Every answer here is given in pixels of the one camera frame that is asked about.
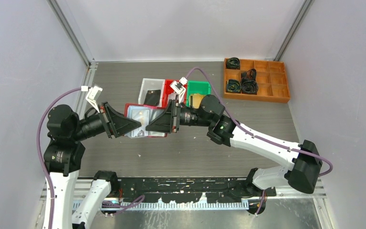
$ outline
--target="metal floor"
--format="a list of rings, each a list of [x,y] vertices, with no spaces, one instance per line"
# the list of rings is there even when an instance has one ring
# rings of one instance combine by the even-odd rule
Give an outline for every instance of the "metal floor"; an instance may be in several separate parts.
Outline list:
[[[321,229],[312,199],[270,199],[257,218],[245,210],[98,212],[93,229]]]
[[[100,102],[108,101],[124,113],[126,103],[137,103],[142,78],[180,79],[202,67],[219,93],[223,88],[222,62],[133,62],[99,63],[95,84],[103,88]],[[190,80],[205,81],[200,72]],[[287,104],[225,99],[234,117],[262,133],[297,142]],[[83,142],[86,147],[80,176],[98,170],[116,171],[120,177],[245,177],[253,167],[269,168],[276,163],[252,152],[213,143],[206,127],[182,126],[166,138],[108,139],[105,134]]]

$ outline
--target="white plastic bin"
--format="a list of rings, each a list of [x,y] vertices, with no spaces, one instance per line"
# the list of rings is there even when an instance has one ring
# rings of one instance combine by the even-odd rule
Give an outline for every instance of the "white plastic bin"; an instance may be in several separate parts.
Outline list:
[[[161,97],[159,98],[158,106],[162,106],[162,95],[164,86],[165,86],[165,80],[143,78],[140,95],[138,96],[138,104],[144,104],[146,93],[148,91],[161,90]]]

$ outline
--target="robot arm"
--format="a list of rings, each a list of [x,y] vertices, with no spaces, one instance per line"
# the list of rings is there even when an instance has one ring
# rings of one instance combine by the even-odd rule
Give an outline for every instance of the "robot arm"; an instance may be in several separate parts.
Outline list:
[[[68,105],[58,105],[48,113],[47,128],[50,143],[44,152],[44,164],[50,174],[55,196],[47,192],[47,199],[54,198],[55,205],[46,202],[43,228],[49,228],[49,214],[54,211],[52,228],[89,229],[100,208],[102,201],[112,192],[118,192],[120,184],[117,174],[99,171],[94,178],[88,195],[72,214],[73,193],[81,168],[85,147],[81,141],[106,132],[109,138],[122,136],[141,126],[140,122],[124,117],[116,112],[107,102],[79,116]]]
[[[170,100],[163,114],[151,121],[146,130],[172,133],[177,132],[181,125],[207,126],[207,136],[213,142],[252,151],[280,165],[269,169],[252,169],[247,179],[250,194],[257,196],[262,190],[283,185],[290,185],[307,194],[314,192],[322,161],[293,151],[302,149],[319,155],[314,143],[307,140],[303,144],[287,142],[257,132],[244,124],[240,124],[241,128],[224,115],[224,111],[225,107],[214,95],[204,97],[198,109]]]
[[[47,192],[47,198],[54,198],[56,204],[52,209],[50,201],[47,201],[44,228],[49,228],[51,210],[54,210],[53,228],[90,228],[102,200],[119,190],[115,172],[99,171],[89,194],[71,215],[72,196],[85,150],[81,141],[103,132],[109,138],[119,137],[141,126],[140,122],[116,112],[108,103],[92,110],[82,120],[67,105],[56,106],[48,114],[48,137],[51,140],[44,153],[44,163],[52,179],[55,196]],[[176,100],[170,100],[163,113],[150,122],[146,130],[172,133],[177,132],[180,125],[206,126],[207,136],[215,143],[246,149],[280,164],[279,167],[253,168],[250,171],[244,184],[251,196],[261,196],[267,188],[287,184],[298,191],[313,193],[322,162],[291,150],[302,149],[318,154],[312,142],[304,141],[301,145],[264,135],[244,124],[240,124],[240,128],[223,114],[224,111],[225,107],[213,95],[204,97],[199,109],[181,106]]]

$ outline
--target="orange compartment tray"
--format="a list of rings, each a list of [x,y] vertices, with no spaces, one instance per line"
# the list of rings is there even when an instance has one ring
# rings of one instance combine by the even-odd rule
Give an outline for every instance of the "orange compartment tray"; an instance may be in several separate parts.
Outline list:
[[[240,59],[240,70],[227,69],[224,60],[224,98],[254,100],[274,103],[287,103],[291,99],[288,89],[287,73],[283,62]],[[257,94],[226,92],[229,79],[241,81],[241,73],[256,69],[256,82],[259,85]]]

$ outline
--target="red plastic bin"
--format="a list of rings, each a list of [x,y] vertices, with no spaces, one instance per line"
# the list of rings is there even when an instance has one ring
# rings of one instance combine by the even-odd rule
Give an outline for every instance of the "red plastic bin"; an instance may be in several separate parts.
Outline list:
[[[163,88],[162,94],[162,107],[165,108],[168,105],[168,96],[174,92],[174,90],[170,87],[170,84],[175,80],[165,80],[165,87]]]

